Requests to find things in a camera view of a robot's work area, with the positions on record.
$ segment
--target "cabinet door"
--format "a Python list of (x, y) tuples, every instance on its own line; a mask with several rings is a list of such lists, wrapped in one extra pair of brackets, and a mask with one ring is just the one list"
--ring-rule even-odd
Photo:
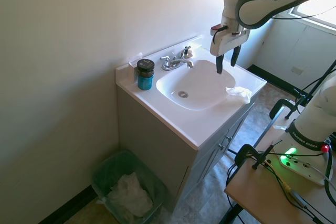
[(245, 121), (248, 113), (250, 112), (251, 108), (253, 107), (254, 103), (251, 105), (251, 107), (248, 108), (248, 110), (244, 113), (244, 115), (241, 116), (241, 118), (229, 129), (225, 139), (224, 139), (224, 150), (222, 151), (223, 155), (227, 152), (227, 149), (229, 149), (229, 146), (231, 145), (233, 139), (237, 135), (240, 127), (242, 126), (243, 122)]
[(202, 159), (191, 168), (189, 174), (184, 178), (187, 179), (186, 185), (183, 188), (181, 197), (184, 198), (197, 185), (197, 183), (207, 174), (211, 163), (220, 150), (219, 144), (222, 145), (224, 136), (202, 157)]
[(215, 155), (212, 156), (212, 159), (208, 161), (208, 164), (206, 168), (204, 169), (204, 172), (201, 176), (201, 179), (203, 179), (210, 171), (211, 169), (217, 164), (217, 162), (221, 159), (223, 156), (223, 153), (221, 151), (221, 148), (223, 148), (224, 140), (226, 135), (228, 134), (229, 131), (227, 131), (216, 143), (216, 145), (213, 147), (213, 150), (215, 151)]
[(221, 138), (220, 145), (218, 145), (218, 151), (212, 160), (209, 169), (204, 174), (203, 178), (211, 171), (211, 169), (217, 164), (217, 162), (223, 157), (226, 153), (227, 149), (229, 148), (230, 144), (232, 143), (233, 139), (237, 135), (241, 125), (245, 121), (250, 109), (253, 107), (254, 103), (246, 110), (246, 112), (235, 122), (233, 126), (227, 131), (227, 133)]

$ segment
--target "faucet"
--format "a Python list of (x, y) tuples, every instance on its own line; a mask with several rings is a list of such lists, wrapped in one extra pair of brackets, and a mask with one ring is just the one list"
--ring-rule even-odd
[(180, 56), (183, 55), (183, 58), (174, 58), (174, 59), (171, 60), (171, 58), (169, 56), (161, 57), (160, 60), (164, 60), (161, 68), (165, 71), (170, 71), (170, 70), (179, 68), (180, 66), (184, 65), (185, 63), (187, 64), (188, 68), (193, 68), (193, 66), (194, 66), (193, 62), (190, 61), (190, 60), (184, 59), (184, 54), (185, 54), (184, 51), (186, 50), (186, 48), (183, 49), (180, 53)]
[(191, 46), (185, 47), (174, 59), (185, 59)]

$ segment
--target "jar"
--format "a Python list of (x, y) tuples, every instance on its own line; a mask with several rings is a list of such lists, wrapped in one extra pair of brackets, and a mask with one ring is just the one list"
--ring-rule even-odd
[(148, 59), (141, 59), (137, 62), (138, 87), (142, 90), (152, 88), (154, 78), (154, 62)]

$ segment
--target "green trash bin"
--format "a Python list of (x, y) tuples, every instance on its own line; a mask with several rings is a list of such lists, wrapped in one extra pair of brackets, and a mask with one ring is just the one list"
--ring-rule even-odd
[(122, 175), (130, 175), (133, 172), (137, 174), (142, 189), (153, 201), (152, 209), (143, 217), (134, 217), (133, 224), (147, 224), (151, 222), (153, 214), (162, 205), (166, 187), (133, 153), (124, 150), (105, 160), (93, 174), (92, 187), (117, 221), (121, 224), (129, 224), (120, 212), (120, 207), (116, 206), (107, 195)]

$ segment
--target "plastic bag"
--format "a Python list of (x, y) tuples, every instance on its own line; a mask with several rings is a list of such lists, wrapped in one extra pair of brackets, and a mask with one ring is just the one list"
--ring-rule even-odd
[(239, 98), (245, 104), (248, 104), (251, 101), (252, 92), (243, 87), (226, 88), (226, 92), (229, 95)]
[(153, 202), (141, 188), (136, 173), (121, 176), (111, 190), (109, 198), (135, 216), (142, 217), (153, 207)]

